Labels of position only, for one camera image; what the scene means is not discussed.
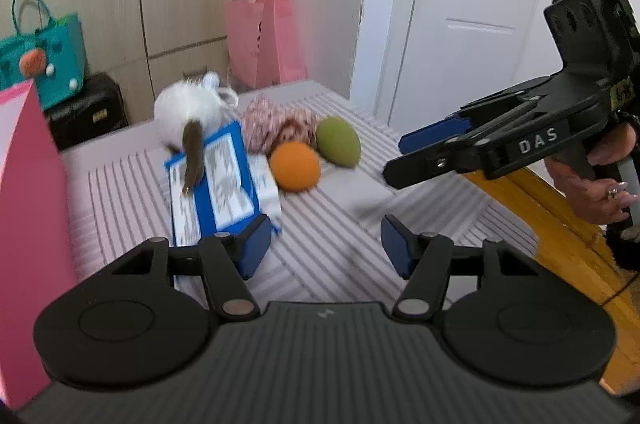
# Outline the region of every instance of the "black suitcase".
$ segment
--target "black suitcase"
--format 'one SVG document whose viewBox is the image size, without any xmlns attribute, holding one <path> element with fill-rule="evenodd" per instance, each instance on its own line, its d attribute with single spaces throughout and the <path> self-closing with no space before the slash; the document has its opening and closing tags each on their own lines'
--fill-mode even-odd
<svg viewBox="0 0 640 424">
<path fill-rule="evenodd" d="M 80 93 L 44 115 L 60 151 L 129 125 L 120 86 L 106 73 L 85 79 Z"/>
</svg>

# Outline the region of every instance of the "yellow label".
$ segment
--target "yellow label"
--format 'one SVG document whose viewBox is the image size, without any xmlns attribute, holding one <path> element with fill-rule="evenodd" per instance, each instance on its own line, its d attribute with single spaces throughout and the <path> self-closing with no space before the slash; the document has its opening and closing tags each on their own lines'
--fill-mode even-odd
<svg viewBox="0 0 640 424">
<path fill-rule="evenodd" d="M 94 121 L 94 124 L 99 121 L 99 120 L 103 120 L 106 119 L 109 116 L 109 114 L 107 113 L 107 108 L 105 109 L 101 109 L 100 111 L 97 111 L 96 113 L 94 113 L 91 117 L 91 120 Z"/>
<path fill-rule="evenodd" d="M 620 109 L 628 102 L 631 102 L 636 98 L 634 92 L 634 84 L 631 82 L 631 77 L 627 77 L 621 80 L 619 83 L 611 86 L 611 109 Z"/>
</svg>

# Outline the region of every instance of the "metal screw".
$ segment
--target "metal screw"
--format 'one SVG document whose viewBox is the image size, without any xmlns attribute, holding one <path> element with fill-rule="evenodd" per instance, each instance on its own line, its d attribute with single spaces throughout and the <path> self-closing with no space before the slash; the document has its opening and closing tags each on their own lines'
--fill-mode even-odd
<svg viewBox="0 0 640 424">
<path fill-rule="evenodd" d="M 247 315 L 251 314 L 255 305 L 248 299 L 229 299 L 222 305 L 223 311 L 229 315 Z"/>
<path fill-rule="evenodd" d="M 429 312 L 429 304 L 422 299 L 403 299 L 398 303 L 398 310 L 406 315 L 423 315 Z"/>
</svg>

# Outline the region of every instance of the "cable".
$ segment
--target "cable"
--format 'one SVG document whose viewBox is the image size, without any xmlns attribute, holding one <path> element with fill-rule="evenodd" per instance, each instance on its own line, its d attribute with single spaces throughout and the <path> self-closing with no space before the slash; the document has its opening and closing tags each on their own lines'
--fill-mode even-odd
<svg viewBox="0 0 640 424">
<path fill-rule="evenodd" d="M 631 283 L 633 283 L 634 281 L 636 281 L 638 279 L 639 276 L 640 276 L 640 272 L 636 272 L 636 274 L 634 274 L 634 276 L 626 283 L 625 286 L 622 287 L 622 289 L 620 289 L 615 294 L 610 295 L 607 299 L 605 299 L 602 303 L 600 303 L 600 306 L 603 307 L 604 305 L 606 305 L 610 301 L 613 301 L 615 298 L 620 296 L 626 289 L 628 289 L 631 286 Z"/>
</svg>

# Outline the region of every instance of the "white plush toy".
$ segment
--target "white plush toy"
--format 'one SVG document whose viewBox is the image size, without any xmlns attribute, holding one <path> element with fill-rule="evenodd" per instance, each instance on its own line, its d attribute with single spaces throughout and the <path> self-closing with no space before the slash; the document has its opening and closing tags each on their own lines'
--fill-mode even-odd
<svg viewBox="0 0 640 424">
<path fill-rule="evenodd" d="M 238 106 L 231 88 L 220 88 L 220 78 L 210 71 L 203 80 L 180 80 L 164 88 L 154 104 L 154 123 L 162 142 L 187 156 L 185 195 L 204 175 L 203 140 L 220 129 L 229 110 Z"/>
</svg>

